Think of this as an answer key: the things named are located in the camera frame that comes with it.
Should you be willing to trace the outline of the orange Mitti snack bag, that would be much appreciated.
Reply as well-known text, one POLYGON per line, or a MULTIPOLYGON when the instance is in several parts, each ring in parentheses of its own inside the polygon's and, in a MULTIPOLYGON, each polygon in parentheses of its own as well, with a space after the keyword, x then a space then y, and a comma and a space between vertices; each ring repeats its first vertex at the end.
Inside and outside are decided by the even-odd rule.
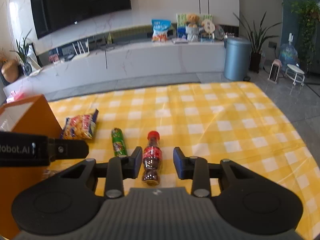
POLYGON ((89 114, 67 117, 62 129, 61 139, 86 140, 93 139, 99 111, 95 109, 89 114))

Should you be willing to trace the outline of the green candy tube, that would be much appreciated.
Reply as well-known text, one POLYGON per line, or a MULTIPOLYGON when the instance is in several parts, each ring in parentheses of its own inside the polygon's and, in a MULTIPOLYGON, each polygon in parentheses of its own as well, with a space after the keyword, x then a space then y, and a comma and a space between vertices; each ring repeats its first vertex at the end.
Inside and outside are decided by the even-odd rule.
POLYGON ((127 150, 126 150, 122 130, 119 128, 112 129, 111 138, 112 138, 112 146, 113 146, 114 155, 116 157, 126 157, 127 150))

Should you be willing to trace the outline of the small cola bottle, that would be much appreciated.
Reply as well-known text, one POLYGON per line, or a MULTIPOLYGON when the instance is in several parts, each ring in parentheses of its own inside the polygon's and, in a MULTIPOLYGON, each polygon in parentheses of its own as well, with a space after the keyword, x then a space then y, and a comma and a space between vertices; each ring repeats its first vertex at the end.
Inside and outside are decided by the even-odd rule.
POLYGON ((144 172, 142 181, 148 186, 160 184, 160 172, 162 166, 162 151, 159 148, 160 135, 157 131, 148 133, 148 144, 143 151, 144 172))

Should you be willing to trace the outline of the orange cardboard box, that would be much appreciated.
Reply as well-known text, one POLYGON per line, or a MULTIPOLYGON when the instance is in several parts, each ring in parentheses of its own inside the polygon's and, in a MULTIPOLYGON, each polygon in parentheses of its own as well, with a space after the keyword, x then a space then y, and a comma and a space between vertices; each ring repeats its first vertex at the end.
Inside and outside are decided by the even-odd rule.
POLYGON ((12 239, 19 229, 11 214, 15 197, 41 181, 49 166, 40 144, 62 132, 44 95, 1 106, 1 236, 12 239))

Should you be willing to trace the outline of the pink storage case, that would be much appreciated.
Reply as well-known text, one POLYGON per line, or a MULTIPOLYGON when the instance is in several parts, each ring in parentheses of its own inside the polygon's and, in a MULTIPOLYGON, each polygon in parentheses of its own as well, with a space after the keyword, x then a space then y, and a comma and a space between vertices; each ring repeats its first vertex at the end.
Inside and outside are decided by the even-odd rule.
POLYGON ((15 92, 14 90, 11 92, 11 94, 7 97, 6 102, 11 103, 18 100, 21 100, 25 97, 25 94, 21 91, 15 92))

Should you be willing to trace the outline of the white marble TV console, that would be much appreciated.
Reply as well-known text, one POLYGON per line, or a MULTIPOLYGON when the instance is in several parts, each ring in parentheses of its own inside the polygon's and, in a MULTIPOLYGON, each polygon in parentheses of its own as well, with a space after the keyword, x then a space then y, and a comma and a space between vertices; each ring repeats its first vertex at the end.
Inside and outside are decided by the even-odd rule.
POLYGON ((132 43, 112 50, 96 50, 87 57, 50 64, 35 76, 20 77, 3 92, 47 94, 105 81, 154 75, 223 72, 226 50, 214 43, 132 43))

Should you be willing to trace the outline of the golden round vase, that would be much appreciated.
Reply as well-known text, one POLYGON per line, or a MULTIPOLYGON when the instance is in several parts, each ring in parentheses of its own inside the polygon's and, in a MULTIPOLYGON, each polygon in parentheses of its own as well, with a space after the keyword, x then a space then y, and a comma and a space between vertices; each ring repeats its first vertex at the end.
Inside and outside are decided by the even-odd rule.
POLYGON ((19 77, 18 63, 16 60, 8 60, 1 68, 1 73, 8 83, 15 82, 19 77))

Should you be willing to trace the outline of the blue glass plant vase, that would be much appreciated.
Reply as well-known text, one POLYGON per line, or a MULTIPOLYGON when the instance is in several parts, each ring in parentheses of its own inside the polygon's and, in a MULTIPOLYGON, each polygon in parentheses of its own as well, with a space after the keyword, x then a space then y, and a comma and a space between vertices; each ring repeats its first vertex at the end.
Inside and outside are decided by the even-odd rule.
POLYGON ((22 70, 25 76, 29 76, 33 72, 32 66, 29 62, 24 62, 22 64, 22 70))

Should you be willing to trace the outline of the yellow checkered tablecloth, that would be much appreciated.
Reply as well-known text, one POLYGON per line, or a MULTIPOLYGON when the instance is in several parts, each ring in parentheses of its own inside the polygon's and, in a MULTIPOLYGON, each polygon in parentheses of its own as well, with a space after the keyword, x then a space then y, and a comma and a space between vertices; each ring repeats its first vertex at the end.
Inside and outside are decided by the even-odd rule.
POLYGON ((157 131, 163 153, 161 187, 191 188, 177 177, 172 152, 210 163, 231 159, 293 191, 303 202, 297 227, 304 239, 319 235, 319 167, 288 118, 253 83, 187 84, 119 90, 51 102, 60 125, 98 110, 89 156, 113 157, 111 131, 122 130, 127 151, 147 145, 157 131))

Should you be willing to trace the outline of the white wifi router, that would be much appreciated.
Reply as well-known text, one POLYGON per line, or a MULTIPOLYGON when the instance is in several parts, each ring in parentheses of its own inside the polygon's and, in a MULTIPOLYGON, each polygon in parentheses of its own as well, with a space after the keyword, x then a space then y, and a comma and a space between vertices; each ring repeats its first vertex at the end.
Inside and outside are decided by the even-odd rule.
POLYGON ((86 48, 84 48, 84 45, 81 41, 77 41, 77 46, 75 45, 75 43, 72 43, 72 46, 75 52, 75 56, 71 59, 71 61, 86 58, 90 54, 88 39, 85 41, 86 48))

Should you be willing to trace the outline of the white small stool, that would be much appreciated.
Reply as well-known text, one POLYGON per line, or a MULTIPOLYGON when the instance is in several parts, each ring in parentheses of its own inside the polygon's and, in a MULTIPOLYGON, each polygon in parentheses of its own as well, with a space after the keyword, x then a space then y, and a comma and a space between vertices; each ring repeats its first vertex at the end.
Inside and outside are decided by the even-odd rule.
POLYGON ((302 87, 304 86, 305 81, 305 73, 300 69, 299 65, 296 64, 287 64, 287 68, 285 69, 285 77, 292 80, 292 84, 295 86, 296 84, 300 84, 302 87))

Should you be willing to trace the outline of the pink small heater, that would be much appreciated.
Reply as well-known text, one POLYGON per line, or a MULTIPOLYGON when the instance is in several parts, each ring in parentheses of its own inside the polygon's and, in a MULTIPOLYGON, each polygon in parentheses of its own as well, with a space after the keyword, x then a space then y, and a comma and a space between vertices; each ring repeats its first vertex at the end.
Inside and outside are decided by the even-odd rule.
POLYGON ((275 59, 271 65, 268 81, 272 83, 277 83, 280 69, 281 69, 281 61, 279 59, 275 59))

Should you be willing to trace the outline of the blue metal trash bin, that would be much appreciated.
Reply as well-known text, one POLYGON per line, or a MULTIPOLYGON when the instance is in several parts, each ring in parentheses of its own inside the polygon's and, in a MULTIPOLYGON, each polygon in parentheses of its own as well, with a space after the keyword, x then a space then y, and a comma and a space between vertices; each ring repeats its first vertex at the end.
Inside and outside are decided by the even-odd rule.
POLYGON ((251 42, 245 38, 228 37, 225 49, 225 78, 231 81, 244 81, 249 70, 251 42))

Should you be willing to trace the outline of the blue water jug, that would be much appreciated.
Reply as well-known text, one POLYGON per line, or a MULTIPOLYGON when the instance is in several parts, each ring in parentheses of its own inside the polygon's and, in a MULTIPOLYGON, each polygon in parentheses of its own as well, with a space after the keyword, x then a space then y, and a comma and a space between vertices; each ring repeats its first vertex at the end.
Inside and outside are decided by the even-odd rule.
POLYGON ((279 49, 279 60, 281 61, 281 70, 285 71, 288 64, 296 65, 298 61, 298 52, 293 46, 293 34, 289 33, 288 42, 282 44, 279 49))

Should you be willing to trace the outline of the blue white snack bag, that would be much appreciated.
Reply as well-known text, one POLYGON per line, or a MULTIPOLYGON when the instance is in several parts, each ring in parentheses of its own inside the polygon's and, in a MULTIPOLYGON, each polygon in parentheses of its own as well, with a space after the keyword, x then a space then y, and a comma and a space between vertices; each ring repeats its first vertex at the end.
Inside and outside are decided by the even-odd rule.
POLYGON ((166 42, 168 40, 168 30, 171 26, 170 20, 152 19, 152 42, 166 42))

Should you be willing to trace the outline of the potted long-leaf plant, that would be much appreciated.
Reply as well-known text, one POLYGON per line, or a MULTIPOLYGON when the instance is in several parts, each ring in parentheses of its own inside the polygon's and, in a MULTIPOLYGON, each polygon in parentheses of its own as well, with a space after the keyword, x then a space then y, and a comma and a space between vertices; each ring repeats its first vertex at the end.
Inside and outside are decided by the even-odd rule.
POLYGON ((259 25, 255 23, 255 20, 253 20, 252 25, 250 25, 248 20, 242 13, 240 13, 239 16, 236 13, 233 13, 235 18, 239 21, 240 25, 244 28, 249 42, 251 42, 251 55, 249 63, 249 71, 251 72, 259 73, 261 62, 261 50, 263 44, 269 39, 279 37, 278 35, 268 35, 267 32, 270 29, 281 25, 281 22, 277 22, 269 27, 264 27, 263 24, 266 14, 267 12, 264 12, 259 25))

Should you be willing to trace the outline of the teddy bear in basket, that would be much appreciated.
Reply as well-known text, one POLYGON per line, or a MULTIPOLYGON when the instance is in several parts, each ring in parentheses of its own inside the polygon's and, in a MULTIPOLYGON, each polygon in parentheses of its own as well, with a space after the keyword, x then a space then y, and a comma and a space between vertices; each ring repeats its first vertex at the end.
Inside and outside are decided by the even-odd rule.
POLYGON ((185 32, 187 34, 187 40, 189 42, 199 42, 199 39, 200 39, 199 20, 200 20, 200 17, 197 14, 186 15, 185 32))

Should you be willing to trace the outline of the climbing green plant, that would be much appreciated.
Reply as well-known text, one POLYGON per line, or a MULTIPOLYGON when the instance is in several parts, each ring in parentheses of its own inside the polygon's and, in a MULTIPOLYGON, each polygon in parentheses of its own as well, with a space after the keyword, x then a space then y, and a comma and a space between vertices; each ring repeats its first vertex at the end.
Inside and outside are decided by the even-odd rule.
POLYGON ((291 12, 298 17, 299 57, 305 67, 310 66, 315 53, 313 37, 319 23, 319 2, 299 0, 291 3, 291 12))

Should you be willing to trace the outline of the black wall television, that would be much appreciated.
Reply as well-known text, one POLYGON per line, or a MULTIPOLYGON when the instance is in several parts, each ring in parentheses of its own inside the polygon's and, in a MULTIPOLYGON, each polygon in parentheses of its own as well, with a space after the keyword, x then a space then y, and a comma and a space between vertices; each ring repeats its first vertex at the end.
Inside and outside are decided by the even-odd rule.
POLYGON ((37 38, 83 20, 130 10, 131 0, 30 0, 37 38))

